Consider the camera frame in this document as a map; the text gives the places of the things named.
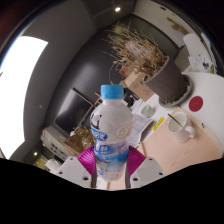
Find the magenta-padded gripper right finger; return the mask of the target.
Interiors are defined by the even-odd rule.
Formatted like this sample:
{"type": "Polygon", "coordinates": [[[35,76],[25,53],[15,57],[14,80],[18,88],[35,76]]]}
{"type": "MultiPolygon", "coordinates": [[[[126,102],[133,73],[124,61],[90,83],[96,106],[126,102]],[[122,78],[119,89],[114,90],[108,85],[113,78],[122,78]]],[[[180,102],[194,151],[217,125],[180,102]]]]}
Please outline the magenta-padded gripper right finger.
{"type": "Polygon", "coordinates": [[[145,157],[137,149],[129,147],[125,172],[127,189],[143,187],[165,176],[165,171],[153,157],[145,157]]]}

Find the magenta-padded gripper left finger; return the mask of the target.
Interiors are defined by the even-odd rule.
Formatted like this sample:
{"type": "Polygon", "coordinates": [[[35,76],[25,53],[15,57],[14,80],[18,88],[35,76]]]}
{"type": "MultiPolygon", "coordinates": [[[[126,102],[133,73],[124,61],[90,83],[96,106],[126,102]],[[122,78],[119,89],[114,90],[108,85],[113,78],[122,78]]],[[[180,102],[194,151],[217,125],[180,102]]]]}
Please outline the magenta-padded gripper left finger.
{"type": "Polygon", "coordinates": [[[89,147],[77,157],[68,157],[55,174],[81,187],[95,188],[97,174],[94,147],[89,147]]]}

